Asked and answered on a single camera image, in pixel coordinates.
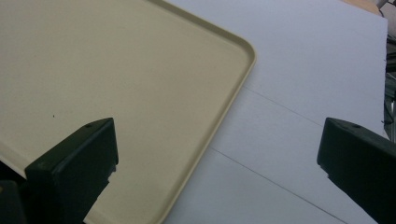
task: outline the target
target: beige tray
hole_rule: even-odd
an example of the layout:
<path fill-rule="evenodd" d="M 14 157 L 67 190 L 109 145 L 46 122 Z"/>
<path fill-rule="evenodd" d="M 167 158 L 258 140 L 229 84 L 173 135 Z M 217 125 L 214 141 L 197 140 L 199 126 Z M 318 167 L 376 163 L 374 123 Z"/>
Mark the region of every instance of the beige tray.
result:
<path fill-rule="evenodd" d="M 162 222 L 254 61 L 242 38 L 162 1 L 1 1 L 0 159 L 23 175 L 113 117 L 120 164 L 86 221 Z"/>

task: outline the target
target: tray surface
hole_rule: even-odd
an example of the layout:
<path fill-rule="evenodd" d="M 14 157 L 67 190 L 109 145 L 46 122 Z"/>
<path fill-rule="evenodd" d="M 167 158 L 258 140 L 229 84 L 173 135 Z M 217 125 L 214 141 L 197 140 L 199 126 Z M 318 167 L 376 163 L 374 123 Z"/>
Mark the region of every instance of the tray surface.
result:
<path fill-rule="evenodd" d="M 159 223 L 254 61 L 245 40 L 162 1 L 1 1 L 0 160 L 24 175 L 112 117 L 120 163 L 86 222 Z"/>

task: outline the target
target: white table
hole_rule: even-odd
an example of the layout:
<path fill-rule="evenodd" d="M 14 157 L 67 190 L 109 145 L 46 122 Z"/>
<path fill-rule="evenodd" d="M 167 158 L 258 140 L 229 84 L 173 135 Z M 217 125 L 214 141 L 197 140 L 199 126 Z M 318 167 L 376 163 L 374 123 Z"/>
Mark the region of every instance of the white table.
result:
<path fill-rule="evenodd" d="M 386 20 L 336 0 L 169 0 L 258 61 L 165 223 L 375 223 L 322 171 L 324 120 L 382 133 Z"/>

